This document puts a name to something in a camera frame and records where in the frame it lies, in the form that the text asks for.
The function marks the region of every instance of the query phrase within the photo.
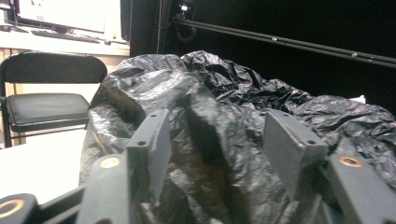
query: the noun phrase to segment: chair backrest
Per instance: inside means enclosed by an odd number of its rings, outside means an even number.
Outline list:
[[[88,55],[28,51],[0,65],[0,81],[15,83],[99,83],[107,75],[104,63]]]

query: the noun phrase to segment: table surface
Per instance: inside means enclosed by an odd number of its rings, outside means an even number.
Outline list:
[[[0,149],[0,198],[31,193],[45,203],[77,188],[84,137],[84,130],[44,134]]]

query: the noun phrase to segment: black folding chair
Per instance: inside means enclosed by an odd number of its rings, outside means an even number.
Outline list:
[[[0,65],[5,146],[11,147],[11,138],[16,138],[11,137],[10,130],[15,133],[40,131],[34,134],[37,135],[85,125],[88,123],[89,106],[83,96],[75,93],[8,95],[6,83],[100,83],[106,74],[106,66],[99,59],[87,55],[29,51],[5,59]]]

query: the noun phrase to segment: keyboard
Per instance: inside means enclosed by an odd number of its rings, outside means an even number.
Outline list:
[[[99,40],[96,40],[94,38],[90,38],[87,36],[81,36],[81,35],[68,35],[68,34],[57,34],[53,32],[48,32],[48,31],[32,31],[33,35],[40,35],[44,37],[51,37],[51,38],[58,38],[58,39],[67,39],[67,40],[75,40],[75,41],[83,41],[83,42],[90,42],[90,43],[95,43],[95,44],[100,44]]]

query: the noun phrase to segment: black cable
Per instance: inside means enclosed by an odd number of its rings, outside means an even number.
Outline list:
[[[177,39],[183,44],[190,43],[195,38],[196,33],[197,33],[197,29],[195,27],[189,26],[188,28],[191,29],[190,34],[186,37],[183,37],[183,36],[181,36],[180,31],[178,30],[178,26],[176,26]]]

